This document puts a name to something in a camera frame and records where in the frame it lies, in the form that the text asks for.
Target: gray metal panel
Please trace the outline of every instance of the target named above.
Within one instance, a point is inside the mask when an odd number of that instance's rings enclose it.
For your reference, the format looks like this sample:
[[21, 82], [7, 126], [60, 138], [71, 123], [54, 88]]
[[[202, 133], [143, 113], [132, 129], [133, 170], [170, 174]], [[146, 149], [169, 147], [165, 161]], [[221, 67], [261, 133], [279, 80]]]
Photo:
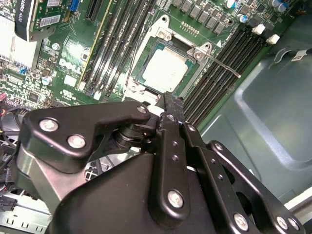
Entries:
[[[296, 28], [297, 43], [312, 37], [308, 21], [289, 29]], [[291, 59], [270, 69], [273, 57], [263, 59], [202, 131], [205, 142], [222, 142], [282, 202], [312, 186], [312, 56]]]

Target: white sticker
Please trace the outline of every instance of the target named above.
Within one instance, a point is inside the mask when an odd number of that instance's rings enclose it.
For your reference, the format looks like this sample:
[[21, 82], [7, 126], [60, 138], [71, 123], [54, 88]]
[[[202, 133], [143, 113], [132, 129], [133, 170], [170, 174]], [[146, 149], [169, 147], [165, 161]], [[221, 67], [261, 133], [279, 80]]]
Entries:
[[59, 20], [60, 20], [60, 15], [43, 18], [40, 22], [40, 27], [44, 27], [44, 26], [47, 26], [50, 24], [58, 23]]
[[292, 62], [301, 60], [305, 55], [307, 55], [306, 52], [307, 50], [299, 50], [295, 57], [293, 57]]
[[64, 84], [68, 84], [68, 85], [74, 87], [76, 85], [76, 81], [77, 81], [76, 78], [71, 77], [69, 75], [66, 75], [65, 79], [64, 79]]
[[58, 6], [59, 2], [60, 2], [60, 0], [48, 0], [47, 7]]

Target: silver screw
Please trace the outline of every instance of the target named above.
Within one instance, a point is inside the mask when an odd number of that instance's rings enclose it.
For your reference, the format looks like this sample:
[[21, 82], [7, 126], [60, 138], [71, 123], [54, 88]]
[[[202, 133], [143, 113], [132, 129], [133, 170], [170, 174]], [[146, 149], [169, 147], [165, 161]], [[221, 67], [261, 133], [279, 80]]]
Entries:
[[196, 128], [195, 128], [194, 126], [192, 126], [192, 125], [189, 125], [189, 129], [190, 129], [191, 131], [196, 131]]
[[285, 229], [285, 230], [288, 229], [287, 223], [282, 217], [278, 216], [276, 218], [276, 220], [277, 220], [278, 224], [282, 227], [282, 229]]
[[296, 223], [296, 221], [294, 221], [292, 218], [288, 218], [288, 221], [290, 222], [290, 224], [298, 231], [299, 230], [299, 226]]
[[46, 132], [54, 132], [59, 128], [59, 125], [54, 120], [44, 119], [40, 121], [39, 127]]
[[173, 207], [181, 208], [183, 206], [182, 196], [174, 190], [168, 192], [168, 200]]
[[244, 218], [244, 216], [242, 216], [239, 213], [234, 214], [234, 220], [235, 223], [237, 224], [237, 226], [243, 230], [243, 231], [247, 231], [248, 230], [248, 223], [246, 221], [246, 219]]
[[68, 144], [76, 149], [81, 149], [86, 145], [86, 141], [78, 135], [72, 135], [67, 139]]
[[170, 119], [172, 122], [175, 121], [175, 117], [173, 115], [167, 115], [167, 118]]
[[143, 106], [138, 106], [137, 110], [140, 111], [143, 114], [146, 114], [146, 110], [145, 110], [145, 108]]
[[223, 150], [222, 146], [221, 146], [219, 143], [216, 143], [216, 144], [215, 144], [215, 147], [216, 147], [218, 150]]

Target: chip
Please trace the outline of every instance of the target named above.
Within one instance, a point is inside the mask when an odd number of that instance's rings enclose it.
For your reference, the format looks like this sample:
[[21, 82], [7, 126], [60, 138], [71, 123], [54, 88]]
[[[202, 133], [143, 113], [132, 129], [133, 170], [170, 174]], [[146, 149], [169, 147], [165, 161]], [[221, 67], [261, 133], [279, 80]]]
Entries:
[[258, 7], [257, 7], [257, 12], [261, 13], [263, 12], [265, 9], [264, 5], [260, 4]]
[[272, 23], [276, 23], [277, 18], [278, 18], [278, 16], [277, 16], [277, 15], [272, 15], [272, 17], [271, 17], [270, 21], [271, 21]]
[[33, 101], [33, 102], [38, 102], [38, 99], [39, 99], [39, 95], [34, 94], [32, 92], [29, 93], [28, 100]]
[[219, 13], [218, 10], [214, 10], [214, 12], [212, 13], [213, 16], [217, 16], [217, 14]]
[[246, 15], [249, 12], [250, 8], [246, 5], [243, 5], [242, 9], [240, 9], [240, 13]]
[[222, 15], [220, 21], [223, 22], [226, 19], [226, 15]]
[[205, 11], [208, 11], [210, 8], [211, 8], [211, 5], [210, 5], [209, 3], [207, 3], [206, 6], [205, 6], [205, 8], [204, 8], [204, 10], [205, 10]]

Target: ram slot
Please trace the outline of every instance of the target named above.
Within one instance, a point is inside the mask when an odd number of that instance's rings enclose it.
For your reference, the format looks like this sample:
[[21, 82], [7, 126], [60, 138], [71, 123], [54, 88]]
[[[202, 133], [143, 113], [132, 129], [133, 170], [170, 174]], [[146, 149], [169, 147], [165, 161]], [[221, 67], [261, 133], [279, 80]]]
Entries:
[[[139, 40], [142, 28], [144, 27], [145, 18], [147, 17], [148, 12], [153, 8], [154, 4], [155, 4], [155, 1], [153, 0], [153, 1], [146, 1], [145, 4], [142, 5], [143, 7], [140, 8], [140, 13], [137, 15], [137, 18], [134, 20], [131, 26], [133, 30], [129, 33], [129, 35], [125, 37], [126, 43], [124, 44], [121, 53], [117, 54], [117, 56], [115, 57], [115, 60], [113, 63], [117, 67], [117, 70], [115, 71], [113, 78], [110, 82], [110, 85], [108, 89], [106, 90], [105, 95], [107, 97], [110, 96], [114, 87], [116, 86], [119, 75], [120, 75], [119, 68], [121, 69], [124, 68], [125, 62], [128, 60], [129, 55], [132, 52], [132, 44], [136, 44], [137, 40]], [[111, 77], [112, 71], [113, 69], [110, 70], [108, 77]]]
[[[219, 54], [218, 60], [242, 73], [261, 51], [265, 42], [263, 39], [239, 30]], [[192, 90], [184, 105], [186, 120], [198, 126], [218, 101], [226, 95], [229, 87], [235, 83], [236, 77], [218, 64], [212, 63]]]
[[[250, 56], [250, 59], [254, 59], [257, 54], [263, 49], [262, 46], [258, 46], [257, 49], [253, 50], [253, 55]], [[212, 111], [212, 109], [217, 105], [217, 103], [227, 94], [228, 89], [234, 85], [234, 83], [237, 81], [237, 77], [234, 76], [234, 79], [231, 81], [231, 83], [229, 83], [229, 85], [227, 86], [226, 89], [224, 89], [222, 92], [220, 92], [218, 94], [218, 96], [215, 98], [215, 100], [209, 105], [209, 107], [200, 114], [200, 117], [195, 121], [195, 125], [198, 126], [205, 118], [206, 116], [209, 114], [210, 111]]]
[[[230, 53], [230, 50], [232, 50], [237, 44], [238, 41], [241, 41], [244, 37], [244, 32], [241, 30], [236, 31], [236, 33], [232, 36], [232, 39], [227, 43], [227, 45], [222, 49], [220, 54], [216, 57], [219, 61], [223, 62], [226, 59], [226, 55]], [[189, 94], [189, 96], [184, 101], [184, 112], [187, 113], [188, 109], [193, 106], [193, 103], [195, 100], [197, 100], [198, 96], [200, 95], [200, 90], [203, 89], [207, 82], [209, 82], [209, 77], [211, 77], [211, 74], [214, 73], [218, 68], [220, 68], [220, 65], [216, 62], [213, 62], [210, 67], [208, 68], [208, 71], [203, 76], [203, 78], [200, 80], [200, 82], [197, 84], [197, 86], [192, 90], [192, 92]]]
[[123, 28], [121, 30], [122, 33], [118, 35], [118, 40], [116, 41], [116, 44], [114, 46], [113, 53], [110, 54], [110, 57], [108, 58], [108, 63], [106, 65], [106, 69], [103, 75], [102, 83], [100, 84], [101, 90], [105, 90], [106, 86], [109, 82], [110, 79], [110, 74], [112, 70], [116, 67], [116, 60], [120, 59], [120, 50], [123, 47], [125, 41], [127, 40], [127, 37], [131, 35], [132, 30], [135, 30], [133, 28], [134, 26], [134, 20], [137, 19], [137, 14], [139, 12], [139, 9], [141, 8], [142, 2], [139, 2], [138, 4], [135, 5], [134, 12], [130, 12], [130, 8], [128, 9], [129, 11], [126, 13], [128, 14], [128, 19], [124, 22]]
[[[220, 58], [218, 58], [221, 62], [226, 65], [230, 65], [231, 61], [235, 58], [235, 56], [239, 53], [239, 49], [245, 45], [246, 35], [244, 32], [238, 34], [238, 37], [234, 38], [234, 41], [230, 43], [225, 50], [227, 53], [223, 53]], [[197, 85], [197, 89], [193, 90], [193, 95], [189, 96], [186, 99], [184, 105], [184, 112], [186, 114], [186, 118], [192, 117], [190, 116], [194, 109], [197, 108], [200, 103], [203, 102], [204, 95], [209, 94], [207, 90], [212, 89], [215, 86], [215, 83], [218, 79], [220, 79], [220, 74], [222, 71], [225, 70], [222, 66], [218, 65], [217, 63], [213, 63], [209, 70], [206, 72], [205, 76], [202, 79], [202, 82]]]
[[[244, 51], [245, 46], [248, 44], [250, 40], [251, 38], [248, 38], [247, 41], [240, 40], [239, 43], [232, 48], [230, 54], [226, 56], [223, 63], [233, 68], [233, 63], [240, 56], [242, 51]], [[204, 101], [206, 101], [206, 98], [210, 95], [210, 92], [212, 92], [217, 88], [216, 86], [218, 82], [223, 78], [226, 71], [227, 70], [224, 69], [223, 67], [218, 66], [217, 71], [210, 74], [208, 85], [204, 85], [204, 89], [202, 89], [201, 92], [198, 93], [195, 102], [193, 102], [191, 108], [189, 108], [190, 113], [187, 115], [187, 118], [191, 119], [193, 114], [195, 113], [195, 110], [198, 109], [198, 107], [200, 107]]]
[[107, 52], [107, 48], [109, 47], [109, 45], [113, 40], [113, 36], [117, 29], [116, 26], [119, 24], [119, 21], [121, 20], [121, 14], [124, 9], [124, 6], [122, 6], [121, 3], [122, 1], [118, 1], [115, 11], [110, 19], [110, 23], [107, 27], [107, 30], [105, 31], [104, 39], [102, 40], [101, 45], [97, 50], [97, 56], [92, 63], [91, 69], [88, 72], [86, 72], [83, 78], [85, 82], [88, 82], [88, 89], [93, 89], [92, 87], [94, 86], [94, 84], [98, 82], [96, 78], [99, 67], [103, 63], [104, 56], [106, 55]]
[[[257, 50], [257, 47], [260, 46], [259, 43], [257, 41], [252, 41], [251, 43], [247, 43], [247, 47], [243, 48], [241, 51], [243, 51], [243, 53], [241, 55], [239, 55], [239, 58], [244, 58], [244, 60], [242, 61], [241, 59], [236, 59], [236, 62], [233, 62], [231, 64], [231, 67], [233, 69], [235, 69], [238, 72], [241, 72], [241, 67], [244, 65], [244, 62], [246, 61], [246, 58], [249, 57], [250, 54], [252, 54], [252, 52]], [[224, 73], [226, 74], [224, 76], [224, 79], [220, 81], [219, 86], [217, 88], [215, 88], [210, 95], [205, 97], [205, 105], [199, 106], [199, 108], [197, 108], [196, 113], [197, 115], [194, 115], [192, 117], [190, 117], [190, 121], [193, 122], [197, 122], [198, 119], [202, 116], [202, 114], [205, 112], [206, 109], [209, 109], [211, 103], [213, 102], [213, 100], [215, 99], [215, 97], [222, 92], [222, 89], [227, 85], [228, 82], [231, 82], [231, 78], [236, 80], [235, 76], [232, 76], [232, 73], [230, 73], [227, 70], [224, 70]]]

